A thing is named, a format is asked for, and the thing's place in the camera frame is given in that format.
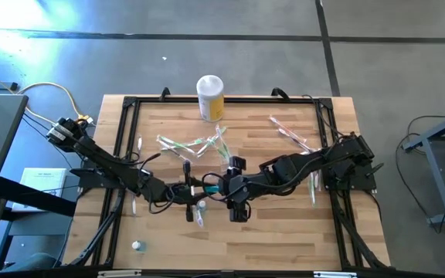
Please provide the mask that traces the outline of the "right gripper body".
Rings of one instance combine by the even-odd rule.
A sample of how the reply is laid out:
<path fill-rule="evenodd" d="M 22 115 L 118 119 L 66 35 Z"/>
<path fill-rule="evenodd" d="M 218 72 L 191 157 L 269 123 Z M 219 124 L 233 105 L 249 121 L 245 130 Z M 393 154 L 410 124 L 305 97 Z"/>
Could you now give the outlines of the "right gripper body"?
<path fill-rule="evenodd" d="M 244 203 L 254 199 L 254 184 L 249 175 L 224 175 L 224 201 Z"/>

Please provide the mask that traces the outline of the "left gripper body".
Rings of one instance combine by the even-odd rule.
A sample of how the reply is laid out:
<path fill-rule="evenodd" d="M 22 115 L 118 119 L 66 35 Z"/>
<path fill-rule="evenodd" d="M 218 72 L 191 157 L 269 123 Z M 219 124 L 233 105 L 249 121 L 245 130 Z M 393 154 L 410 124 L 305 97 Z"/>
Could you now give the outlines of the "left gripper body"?
<path fill-rule="evenodd" d="M 156 202 L 173 202 L 177 205 L 184 205 L 186 203 L 186 184 L 181 182 L 170 184 L 162 183 L 156 187 L 156 190 Z"/>

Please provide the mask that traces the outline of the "green toothbrush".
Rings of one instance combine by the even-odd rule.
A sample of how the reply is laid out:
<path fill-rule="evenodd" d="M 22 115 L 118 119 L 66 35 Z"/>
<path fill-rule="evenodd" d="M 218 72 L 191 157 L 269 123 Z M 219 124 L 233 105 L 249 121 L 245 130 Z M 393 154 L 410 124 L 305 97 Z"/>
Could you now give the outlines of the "green toothbrush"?
<path fill-rule="evenodd" d="M 167 137 L 158 135 L 157 136 L 157 142 L 163 147 L 163 150 L 178 150 L 182 149 L 184 151 L 187 151 L 190 154 L 194 154 L 195 151 L 192 150 L 193 146 L 199 145 L 203 142 L 203 139 L 198 138 L 193 141 L 190 141 L 188 143 L 178 143 L 176 141 L 173 141 Z"/>
<path fill-rule="evenodd" d="M 204 143 L 204 145 L 199 149 L 199 151 L 196 153 L 196 156 L 198 158 L 200 158 L 201 156 L 204 155 L 204 153 L 206 152 L 206 150 L 209 148 L 209 146 L 213 146 L 213 144 L 216 142 L 216 140 L 219 138 L 218 134 L 215 134 L 214 136 L 208 137 L 206 139 L 206 142 Z"/>
<path fill-rule="evenodd" d="M 316 186 L 316 174 L 314 172 L 312 172 L 310 174 L 310 178 L 309 178 L 309 182 L 308 182 L 308 187 L 309 187 L 309 195 L 311 198 L 311 204 L 312 207 L 315 207 L 315 186 Z"/>
<path fill-rule="evenodd" d="M 223 138 L 223 129 L 217 124 L 216 125 L 216 140 L 215 140 L 215 148 L 218 153 L 227 161 L 231 157 L 229 148 Z"/>

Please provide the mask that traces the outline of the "white yellow wipes canister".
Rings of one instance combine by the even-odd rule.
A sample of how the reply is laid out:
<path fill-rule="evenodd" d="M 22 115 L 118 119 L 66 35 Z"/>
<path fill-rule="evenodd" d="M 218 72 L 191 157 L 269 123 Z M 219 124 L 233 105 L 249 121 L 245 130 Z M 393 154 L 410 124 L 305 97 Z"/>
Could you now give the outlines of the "white yellow wipes canister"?
<path fill-rule="evenodd" d="M 204 75 L 196 84 L 199 100 L 199 110 L 203 120 L 218 121 L 223 117 L 224 111 L 224 84 L 215 75 Z"/>

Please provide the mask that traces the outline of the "white booklet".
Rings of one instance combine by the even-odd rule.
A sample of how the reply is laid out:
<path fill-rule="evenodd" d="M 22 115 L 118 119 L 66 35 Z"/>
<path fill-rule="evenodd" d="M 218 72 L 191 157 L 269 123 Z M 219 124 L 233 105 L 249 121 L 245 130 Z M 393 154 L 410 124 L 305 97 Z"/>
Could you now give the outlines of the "white booklet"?
<path fill-rule="evenodd" d="M 61 197 L 66 172 L 65 168 L 25 168 L 20 183 L 35 190 Z"/>

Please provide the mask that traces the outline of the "black crossbar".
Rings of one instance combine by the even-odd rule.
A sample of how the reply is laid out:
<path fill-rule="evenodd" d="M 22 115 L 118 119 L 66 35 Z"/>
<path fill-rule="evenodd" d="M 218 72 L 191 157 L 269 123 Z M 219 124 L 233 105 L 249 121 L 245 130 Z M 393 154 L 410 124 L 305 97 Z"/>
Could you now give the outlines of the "black crossbar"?
<path fill-rule="evenodd" d="M 0 198 L 47 212 L 73 216 L 76 203 L 0 177 Z"/>

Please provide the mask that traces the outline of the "person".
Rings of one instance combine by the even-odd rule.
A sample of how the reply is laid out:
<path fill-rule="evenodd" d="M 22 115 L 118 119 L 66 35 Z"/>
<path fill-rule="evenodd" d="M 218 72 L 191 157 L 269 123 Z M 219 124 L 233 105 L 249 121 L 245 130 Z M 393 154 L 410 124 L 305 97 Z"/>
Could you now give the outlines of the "person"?
<path fill-rule="evenodd" d="M 48 253 L 34 253 L 21 262 L 13 263 L 2 270 L 2 272 L 47 270 L 58 266 L 60 261 Z"/>

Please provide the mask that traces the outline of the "silver aluminium bracket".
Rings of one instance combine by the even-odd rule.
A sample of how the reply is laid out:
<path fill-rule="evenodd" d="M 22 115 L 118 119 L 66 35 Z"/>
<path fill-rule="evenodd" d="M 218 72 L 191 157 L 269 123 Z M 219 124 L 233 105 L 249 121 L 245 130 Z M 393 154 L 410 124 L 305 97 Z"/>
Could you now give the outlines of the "silver aluminium bracket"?
<path fill-rule="evenodd" d="M 358 278 L 357 273 L 339 271 L 314 271 L 314 278 Z"/>
<path fill-rule="evenodd" d="M 141 270 L 105 270 L 97 274 L 97 278 L 137 278 L 141 276 Z"/>

